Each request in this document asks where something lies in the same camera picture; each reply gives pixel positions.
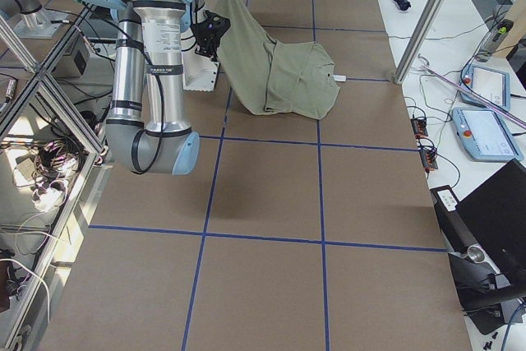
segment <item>table surface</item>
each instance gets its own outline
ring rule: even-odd
[[[247,5],[324,46],[335,107],[255,117],[224,75],[187,92],[196,169],[115,166],[39,349],[468,350],[377,1]]]
[[[411,7],[407,12],[402,12],[397,8],[393,0],[378,0],[385,22],[385,28],[390,37],[390,47],[394,61],[397,64],[404,53],[409,39],[400,39],[393,36],[399,36],[401,38],[409,37],[413,33],[414,27],[427,2],[427,0],[409,1],[411,2]],[[472,57],[475,48],[488,32],[486,24],[484,24],[486,17],[487,16],[484,16],[484,18],[482,18],[478,14],[471,0],[445,0],[427,34],[427,38],[429,39],[425,40],[420,50],[420,54],[429,60],[430,68],[440,74],[445,74],[449,71],[458,71],[462,68],[468,59]],[[473,31],[455,37],[454,39],[438,39],[450,38],[470,30]],[[510,74],[511,93],[526,95],[526,91],[505,58],[492,57],[488,62],[480,63],[475,61],[473,64],[480,64],[484,67],[508,72]],[[422,94],[419,77],[424,73],[416,70],[419,65],[420,62],[416,60],[413,64],[415,70],[412,70],[408,74],[408,77],[402,84],[404,95],[406,96],[406,104],[413,105],[413,101],[408,99],[413,98],[417,106],[424,109],[427,116],[445,119],[443,113],[426,106],[424,95],[430,106],[448,112],[450,109],[450,100],[453,99],[455,95],[455,89],[444,85],[434,77],[424,76],[422,78]],[[454,72],[450,73],[448,78],[457,82],[459,81],[459,76],[459,72]],[[454,107],[478,108],[463,103],[460,98],[454,102]],[[510,111],[513,115],[521,119],[526,119],[526,100],[512,99]],[[413,110],[408,109],[408,112],[412,114]],[[420,116],[422,114],[417,110],[416,115]],[[506,121],[506,125],[512,132],[522,132],[519,127],[516,127],[510,122]],[[453,123],[448,122],[444,124],[432,118],[429,120],[427,130],[431,140],[434,141],[435,144],[439,141],[442,128],[443,132],[438,152],[458,166],[461,178],[458,186],[454,188],[454,192],[457,197],[462,200],[505,163],[476,162],[470,159],[462,147],[459,138],[456,136]],[[519,136],[516,137],[515,140],[523,153],[526,153],[526,138]],[[439,167],[438,170],[431,172],[427,180],[429,188],[448,184],[453,185],[457,179],[457,172],[454,167],[442,158],[438,158],[437,163]],[[482,336],[469,319],[466,320],[466,323],[469,328],[473,349],[480,349],[489,340],[494,341],[494,347],[500,347],[501,336],[497,340],[491,339],[491,336]],[[514,326],[510,333],[512,333],[512,335],[510,335],[510,342],[506,350],[514,351],[522,349],[520,347],[526,342],[526,328],[524,328],[524,325]]]

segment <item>grid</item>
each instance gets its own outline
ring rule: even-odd
[[[385,29],[377,29],[383,24],[376,0],[367,0],[366,10],[360,10],[371,13],[374,29],[360,23],[355,28],[343,22],[327,25],[331,16],[324,22],[316,13],[321,1],[308,0],[309,21],[299,21],[294,10],[273,15],[274,8],[265,0],[247,0],[247,6],[256,18],[269,21],[263,21],[263,26],[271,35],[286,41],[294,34],[304,37],[308,33],[308,39],[325,46],[334,57],[335,72],[347,75],[335,108],[322,121],[294,114],[253,117],[240,109],[225,75],[219,76],[218,87],[209,99],[203,99],[200,93],[187,93],[188,117],[202,137],[198,169],[189,178],[156,174],[138,178],[119,166],[112,170],[62,305],[44,337],[43,349],[82,350],[102,345],[155,349],[156,345],[166,344],[182,351],[248,349],[248,344],[250,349],[279,346],[325,351],[366,346],[394,350],[468,347],[401,89],[391,85],[383,73],[394,64]],[[370,67],[347,67],[349,51],[362,51],[360,58],[373,60]],[[371,102],[370,109],[360,109]],[[349,125],[346,122],[351,117],[356,117],[356,122]],[[384,162],[389,165],[377,169]],[[278,185],[266,178],[271,169],[276,172]],[[361,179],[353,181],[353,175]],[[253,178],[258,182],[251,183]],[[369,197],[374,189],[377,196]],[[238,201],[227,202],[236,198]],[[142,269],[138,276],[130,277],[130,255],[124,252],[135,251],[137,244],[142,251],[133,259]],[[164,250],[160,252],[157,246],[164,246]],[[143,259],[150,251],[155,253]],[[165,251],[173,254],[173,262],[164,256]],[[279,259],[270,259],[273,254]],[[256,262],[246,261],[246,255],[253,255]],[[109,299],[106,289],[120,284],[119,293],[128,298],[135,295],[133,285],[145,286],[145,278],[154,273],[149,263],[152,261],[160,262],[155,268],[163,262],[173,263],[172,270],[155,275],[171,284],[173,295],[163,299],[162,304],[175,303],[173,311],[163,312],[163,306],[154,302],[159,311],[153,316],[141,314],[139,307],[139,317],[132,316],[125,297],[119,298],[114,291]],[[364,270],[364,265],[376,269]],[[256,266],[261,266],[269,277],[281,275],[266,279]],[[353,275],[342,277],[347,270]],[[353,279],[354,273],[364,279],[363,284]],[[86,289],[94,275],[105,284],[103,288],[97,286],[96,292]],[[173,275],[183,278],[175,281]],[[376,300],[384,295],[375,293],[386,291],[378,276],[392,279],[391,300]],[[259,289],[253,277],[265,287]],[[414,284],[408,284],[408,278]],[[362,287],[354,289],[351,285],[355,282]],[[159,280],[156,284],[159,294],[163,294],[164,283]],[[273,284],[281,286],[268,294]],[[249,285],[264,294],[261,302],[250,309],[246,307],[251,306],[247,300]],[[235,291],[229,293],[229,286]],[[100,306],[95,299],[101,300]],[[347,315],[362,306],[360,299],[370,307],[354,314],[363,315],[367,326]],[[398,304],[396,299],[424,308]],[[285,306],[287,303],[291,303],[290,308]],[[104,304],[112,304],[111,310]],[[382,308],[388,313],[401,312],[411,325],[390,329],[374,313]],[[423,310],[434,308],[439,319],[413,327],[427,318]],[[290,328],[281,330],[278,324],[267,321],[267,312],[275,312],[273,318],[286,321]],[[110,325],[110,330],[115,329],[111,324],[115,317],[108,323],[105,316],[120,314],[132,329],[152,325],[163,336],[150,335],[147,330],[137,335],[119,326],[122,333],[117,331],[104,338],[101,334],[108,329],[90,319],[95,313]],[[295,314],[305,325],[294,319]],[[239,332],[214,322],[223,317],[240,325]],[[260,322],[254,320],[263,320],[261,327],[256,328]],[[163,342],[157,344],[159,337],[164,337]]]

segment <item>sticker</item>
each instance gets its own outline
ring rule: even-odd
[[[442,203],[448,211],[455,211],[457,206],[457,200],[454,198],[453,194],[449,189],[443,191],[438,191],[436,193],[440,197]]]
[[[181,28],[174,24],[146,22],[142,24],[145,50],[148,53],[180,53]]]

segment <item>screen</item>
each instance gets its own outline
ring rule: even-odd
[[[526,281],[526,169],[512,159],[471,192],[457,211],[512,284]]]
[[[494,104],[502,105],[505,94],[505,76],[499,72],[481,69],[480,67],[473,68],[473,83],[471,89],[490,100]]]
[[[464,110],[462,114],[482,155],[514,155],[514,149],[495,113]]]

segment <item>folded garment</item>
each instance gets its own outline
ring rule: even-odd
[[[318,43],[283,44],[270,37],[242,0],[218,0],[230,19],[218,56],[239,101],[255,115],[298,113],[322,119],[339,87],[335,64]]]

